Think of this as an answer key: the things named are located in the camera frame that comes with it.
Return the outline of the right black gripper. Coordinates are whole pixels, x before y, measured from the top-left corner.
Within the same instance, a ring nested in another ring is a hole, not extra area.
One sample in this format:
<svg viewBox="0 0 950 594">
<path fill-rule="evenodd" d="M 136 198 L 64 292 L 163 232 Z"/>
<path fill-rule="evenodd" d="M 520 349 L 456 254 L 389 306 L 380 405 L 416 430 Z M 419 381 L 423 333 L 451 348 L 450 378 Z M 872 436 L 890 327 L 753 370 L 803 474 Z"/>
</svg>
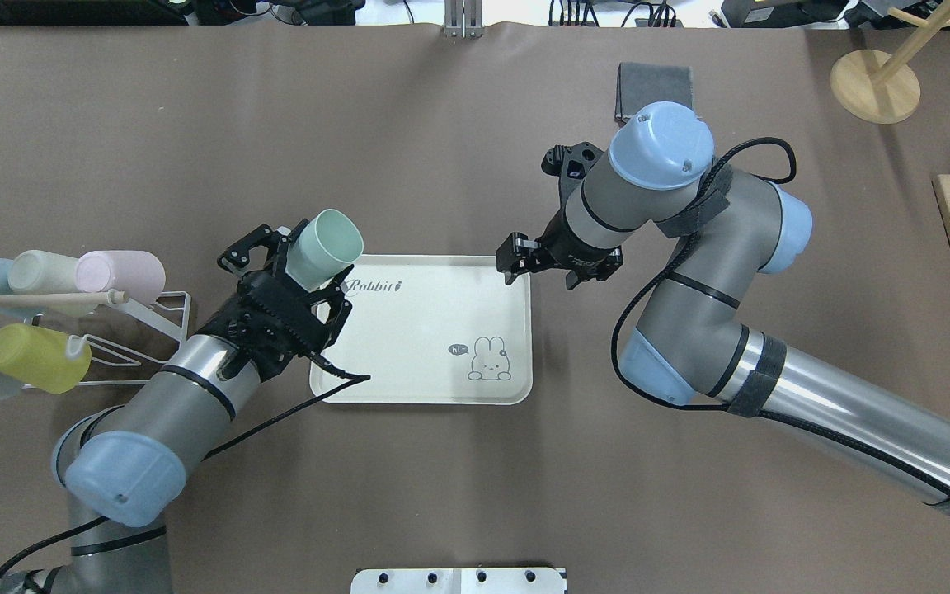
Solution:
<svg viewBox="0 0 950 594">
<path fill-rule="evenodd" d="M 505 285 L 512 285 L 525 271 L 539 273 L 564 268 L 567 290 L 587 281 L 606 281 L 623 265 L 621 248 L 592 247 L 580 240 L 562 210 L 550 219 L 535 241 L 523 233 L 510 233 L 497 249 L 495 260 Z"/>
</svg>

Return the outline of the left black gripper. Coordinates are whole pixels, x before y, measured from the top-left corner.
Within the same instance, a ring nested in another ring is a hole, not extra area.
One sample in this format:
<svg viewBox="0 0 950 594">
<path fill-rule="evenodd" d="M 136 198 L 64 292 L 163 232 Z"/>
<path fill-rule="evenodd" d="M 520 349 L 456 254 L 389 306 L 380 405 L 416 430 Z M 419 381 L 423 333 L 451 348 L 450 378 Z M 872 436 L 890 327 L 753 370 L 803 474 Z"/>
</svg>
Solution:
<svg viewBox="0 0 950 594">
<path fill-rule="evenodd" d="M 295 357 L 307 357 L 336 377 L 354 379 L 322 356 L 353 311 L 344 285 L 354 264 L 332 276 L 324 287 L 307 292 L 286 275 L 293 244 L 294 233 L 289 227 L 272 229 L 263 224 L 227 247 L 216 260 L 219 268 L 242 278 L 237 292 L 196 333 L 221 338 L 240 350 L 226 364 L 226 379 L 251 362 L 261 380 L 270 380 Z M 261 266 L 252 258 L 256 248 L 266 248 Z"/>
</svg>

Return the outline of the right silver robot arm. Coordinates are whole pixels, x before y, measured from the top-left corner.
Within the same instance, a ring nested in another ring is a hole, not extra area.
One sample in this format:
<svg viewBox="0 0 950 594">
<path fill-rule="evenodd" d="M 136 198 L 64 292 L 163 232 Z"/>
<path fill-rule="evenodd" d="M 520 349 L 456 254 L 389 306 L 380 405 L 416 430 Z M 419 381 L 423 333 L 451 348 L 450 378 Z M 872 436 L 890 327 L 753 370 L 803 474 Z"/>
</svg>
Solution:
<svg viewBox="0 0 950 594">
<path fill-rule="evenodd" d="M 676 411 L 785 427 L 950 516 L 950 420 L 742 317 L 755 278 L 787 270 L 813 233 L 811 208 L 785 188 L 797 173 L 787 140 L 722 151 L 690 106 L 658 101 L 606 147 L 557 145 L 540 166 L 559 204 L 538 237 L 513 233 L 497 249 L 506 283 L 558 268 L 574 289 L 610 278 L 646 227 L 675 241 L 614 321 L 609 363 L 623 387 Z"/>
</svg>

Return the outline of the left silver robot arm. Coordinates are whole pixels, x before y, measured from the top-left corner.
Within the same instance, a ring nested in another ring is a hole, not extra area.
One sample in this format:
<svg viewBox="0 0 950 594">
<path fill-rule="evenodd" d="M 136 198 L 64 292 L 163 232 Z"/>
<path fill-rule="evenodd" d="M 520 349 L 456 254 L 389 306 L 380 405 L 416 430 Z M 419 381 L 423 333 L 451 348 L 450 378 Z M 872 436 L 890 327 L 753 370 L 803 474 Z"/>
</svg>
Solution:
<svg viewBox="0 0 950 594">
<path fill-rule="evenodd" d="M 58 444 L 71 530 L 0 567 L 0 593 L 170 593 L 163 511 L 260 384 L 294 358 L 322 357 L 350 314 L 343 280 L 364 241 L 328 213 L 294 230 L 263 225 L 228 247 L 223 307 L 124 406 L 83 418 Z"/>
</svg>

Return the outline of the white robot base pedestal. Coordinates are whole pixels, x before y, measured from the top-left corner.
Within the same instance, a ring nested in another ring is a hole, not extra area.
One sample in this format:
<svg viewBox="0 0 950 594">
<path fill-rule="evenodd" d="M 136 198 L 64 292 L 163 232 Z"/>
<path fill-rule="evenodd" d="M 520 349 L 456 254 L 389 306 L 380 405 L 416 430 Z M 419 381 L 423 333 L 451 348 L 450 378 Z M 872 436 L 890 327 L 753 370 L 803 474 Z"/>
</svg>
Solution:
<svg viewBox="0 0 950 594">
<path fill-rule="evenodd" d="M 350 593 L 567 593 L 564 568 L 367 568 Z"/>
</svg>

